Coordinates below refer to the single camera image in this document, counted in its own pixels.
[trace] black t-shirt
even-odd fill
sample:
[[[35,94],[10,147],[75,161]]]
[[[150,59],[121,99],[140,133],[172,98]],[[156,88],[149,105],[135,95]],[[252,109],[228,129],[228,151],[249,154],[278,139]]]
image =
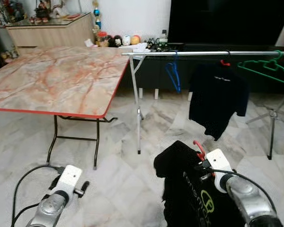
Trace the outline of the black t-shirt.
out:
[[[199,65],[191,78],[189,119],[206,128],[205,135],[217,141],[225,131],[234,112],[245,116],[249,86],[229,66]]]
[[[219,192],[212,179],[194,170],[200,162],[196,151],[180,141],[154,160],[158,177],[165,177],[164,217],[168,227],[243,227],[245,221],[236,204]]]

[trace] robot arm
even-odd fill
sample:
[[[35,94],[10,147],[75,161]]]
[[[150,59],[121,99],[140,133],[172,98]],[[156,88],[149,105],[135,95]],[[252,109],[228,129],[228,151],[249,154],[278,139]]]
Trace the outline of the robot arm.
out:
[[[220,149],[206,155],[201,165],[216,170],[231,171],[231,166]],[[215,173],[214,184],[222,193],[228,193],[239,208],[249,227],[281,227],[276,212],[266,198],[260,194],[257,186],[251,182],[232,174]]]
[[[89,182],[85,182],[82,189],[75,189],[82,170],[74,166],[66,166],[57,185],[44,196],[38,205],[33,219],[27,227],[55,227],[65,207],[71,204],[74,193],[79,198],[84,195]]]

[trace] folding table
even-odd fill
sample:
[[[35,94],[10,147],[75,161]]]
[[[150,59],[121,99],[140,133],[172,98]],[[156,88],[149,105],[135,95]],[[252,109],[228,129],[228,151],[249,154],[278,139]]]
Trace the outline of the folding table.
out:
[[[46,47],[25,54],[0,69],[0,111],[54,115],[54,137],[96,142],[94,169],[97,168],[99,123],[128,64],[128,50],[119,48]],[[57,135],[57,116],[74,121],[97,122],[97,138]]]

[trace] green clothes hanger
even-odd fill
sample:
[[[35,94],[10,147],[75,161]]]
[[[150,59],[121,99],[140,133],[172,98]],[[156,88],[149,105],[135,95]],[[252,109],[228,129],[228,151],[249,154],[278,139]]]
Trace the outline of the green clothes hanger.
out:
[[[239,62],[239,63],[238,63],[238,67],[239,67],[239,68],[242,68],[242,69],[245,69],[245,70],[248,70],[248,71],[251,71],[251,72],[255,72],[255,73],[260,74],[260,75],[262,75],[262,76],[265,76],[265,77],[268,77],[268,78],[277,80],[277,81],[279,81],[279,82],[281,82],[281,83],[284,83],[284,81],[281,80],[281,79],[278,79],[278,78],[269,76],[269,75],[264,74],[264,73],[262,73],[262,72],[258,72],[258,71],[255,71],[255,70],[246,68],[246,66],[245,66],[247,63],[262,63],[262,64],[263,64],[263,67],[264,67],[265,69],[268,69],[268,70],[271,70],[271,71],[282,70],[282,71],[284,72],[284,67],[281,66],[281,65],[279,65],[278,62],[277,62],[277,61],[282,57],[282,52],[281,52],[281,51],[276,51],[276,52],[279,52],[279,56],[278,56],[277,58],[272,59],[272,60],[269,60],[269,61],[259,60],[259,61],[244,61],[244,62]],[[268,67],[268,66],[267,66],[268,64],[271,64],[271,63],[273,63],[273,64],[275,65],[275,68],[271,68],[271,67]]]

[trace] marble floor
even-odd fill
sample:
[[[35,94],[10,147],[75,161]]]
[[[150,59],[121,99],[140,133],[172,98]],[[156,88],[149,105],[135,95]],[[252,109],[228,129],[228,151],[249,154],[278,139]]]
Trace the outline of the marble floor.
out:
[[[245,124],[266,113],[282,96],[251,95],[246,117],[234,115],[222,137],[215,142],[204,128],[188,120],[187,92],[161,92],[159,100],[145,91],[141,100],[142,153],[136,151],[136,110],[132,91],[119,91],[108,118],[100,125],[98,169],[93,170],[94,142],[58,139],[52,165],[75,165],[83,170],[78,187],[90,181],[84,197],[75,198],[64,210],[58,227],[165,227],[164,179],[157,178],[154,158],[176,140],[192,148],[193,140],[206,151],[220,148],[233,168],[262,185],[271,195],[284,225],[284,107],[275,127],[273,160],[268,161],[269,117]],[[59,119],[59,132],[68,136],[94,137],[95,123]],[[53,117],[29,113],[0,112],[0,227],[10,226],[12,194],[19,178],[45,163],[53,136]],[[18,191],[17,211],[39,202],[57,176],[48,169],[29,175]],[[16,226],[25,226],[35,209],[26,211]]]

